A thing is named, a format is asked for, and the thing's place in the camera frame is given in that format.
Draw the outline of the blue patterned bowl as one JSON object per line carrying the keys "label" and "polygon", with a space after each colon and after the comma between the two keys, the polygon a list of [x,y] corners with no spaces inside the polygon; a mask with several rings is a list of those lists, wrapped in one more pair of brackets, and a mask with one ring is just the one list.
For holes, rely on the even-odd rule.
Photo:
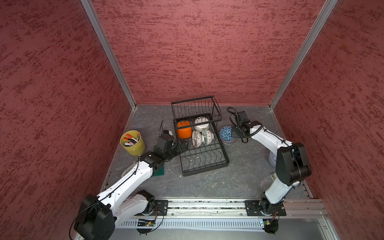
{"label": "blue patterned bowl", "polygon": [[220,129],[219,136],[224,144],[231,145],[236,139],[232,136],[232,127],[224,126]]}

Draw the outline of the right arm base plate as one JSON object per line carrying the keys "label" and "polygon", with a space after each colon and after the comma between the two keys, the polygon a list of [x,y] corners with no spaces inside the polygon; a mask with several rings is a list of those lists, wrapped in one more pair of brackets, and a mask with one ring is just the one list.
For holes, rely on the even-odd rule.
{"label": "right arm base plate", "polygon": [[284,217],[287,215],[283,202],[271,204],[267,199],[245,201],[247,216]]}

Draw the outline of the white ceramic bowl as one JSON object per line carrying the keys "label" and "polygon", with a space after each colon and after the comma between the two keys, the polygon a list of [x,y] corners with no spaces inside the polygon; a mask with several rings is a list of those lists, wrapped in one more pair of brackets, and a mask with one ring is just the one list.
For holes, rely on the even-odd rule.
{"label": "white ceramic bowl", "polygon": [[196,118],[195,121],[194,121],[194,124],[195,124],[195,126],[194,126],[195,130],[200,132],[200,133],[204,129],[209,129],[209,126],[210,126],[209,120],[207,118],[205,118],[205,117],[198,117],[198,118]]}

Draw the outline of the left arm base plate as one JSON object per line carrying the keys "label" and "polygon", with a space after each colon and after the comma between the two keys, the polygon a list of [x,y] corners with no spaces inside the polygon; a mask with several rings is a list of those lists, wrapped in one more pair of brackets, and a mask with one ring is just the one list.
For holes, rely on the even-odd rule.
{"label": "left arm base plate", "polygon": [[168,200],[150,200],[147,205],[148,216],[166,216],[168,212]]}

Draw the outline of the grey green patterned bowl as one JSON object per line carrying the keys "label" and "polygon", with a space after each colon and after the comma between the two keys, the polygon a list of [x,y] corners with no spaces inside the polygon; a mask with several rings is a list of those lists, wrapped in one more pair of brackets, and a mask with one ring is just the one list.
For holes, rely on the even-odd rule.
{"label": "grey green patterned bowl", "polygon": [[214,134],[209,129],[203,129],[201,134],[204,137],[203,144],[205,146],[208,146],[213,142]]}

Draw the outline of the orange plastic bowl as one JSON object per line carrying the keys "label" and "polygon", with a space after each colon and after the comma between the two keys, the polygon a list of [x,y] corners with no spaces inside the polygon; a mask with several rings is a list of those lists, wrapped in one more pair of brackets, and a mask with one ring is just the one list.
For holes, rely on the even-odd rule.
{"label": "orange plastic bowl", "polygon": [[180,121],[177,123],[177,135],[180,139],[191,138],[193,130],[189,121]]}

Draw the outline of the white red lattice bowl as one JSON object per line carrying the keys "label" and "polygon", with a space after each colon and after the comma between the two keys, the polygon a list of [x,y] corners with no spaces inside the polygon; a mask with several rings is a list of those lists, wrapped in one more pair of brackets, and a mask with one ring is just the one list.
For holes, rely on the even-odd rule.
{"label": "white red lattice bowl", "polygon": [[202,136],[202,134],[199,131],[193,131],[192,142],[194,148],[199,148],[203,144],[203,141],[204,137]]}

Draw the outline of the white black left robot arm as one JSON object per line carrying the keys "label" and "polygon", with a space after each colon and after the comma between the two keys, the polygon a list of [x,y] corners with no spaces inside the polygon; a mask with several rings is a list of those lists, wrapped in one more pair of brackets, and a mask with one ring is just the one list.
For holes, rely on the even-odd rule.
{"label": "white black left robot arm", "polygon": [[176,140],[164,133],[159,136],[153,151],[139,156],[137,163],[110,188],[97,196],[89,194],[81,203],[79,213],[70,226],[85,240],[108,240],[122,217],[149,215],[154,211],[155,197],[146,191],[129,196],[147,179],[164,167],[165,162],[186,152],[190,143]]}

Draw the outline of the black wire dish rack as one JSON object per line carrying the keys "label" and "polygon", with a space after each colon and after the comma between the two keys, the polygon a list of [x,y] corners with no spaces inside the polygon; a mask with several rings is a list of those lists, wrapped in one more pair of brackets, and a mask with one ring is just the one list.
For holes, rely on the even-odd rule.
{"label": "black wire dish rack", "polygon": [[229,165],[228,154],[219,136],[218,122],[222,111],[215,97],[201,97],[172,102],[177,139],[184,177],[217,170]]}

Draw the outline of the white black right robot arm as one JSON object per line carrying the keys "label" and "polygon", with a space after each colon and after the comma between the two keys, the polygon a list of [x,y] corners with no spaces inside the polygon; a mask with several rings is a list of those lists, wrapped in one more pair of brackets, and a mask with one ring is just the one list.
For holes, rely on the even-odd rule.
{"label": "white black right robot arm", "polygon": [[264,216],[271,216],[283,206],[283,200],[292,188],[296,188],[312,174],[306,148],[301,143],[293,143],[279,137],[258,121],[251,121],[246,112],[238,112],[228,107],[232,128],[232,137],[237,139],[253,139],[268,150],[276,158],[276,178],[264,192],[257,209]]}

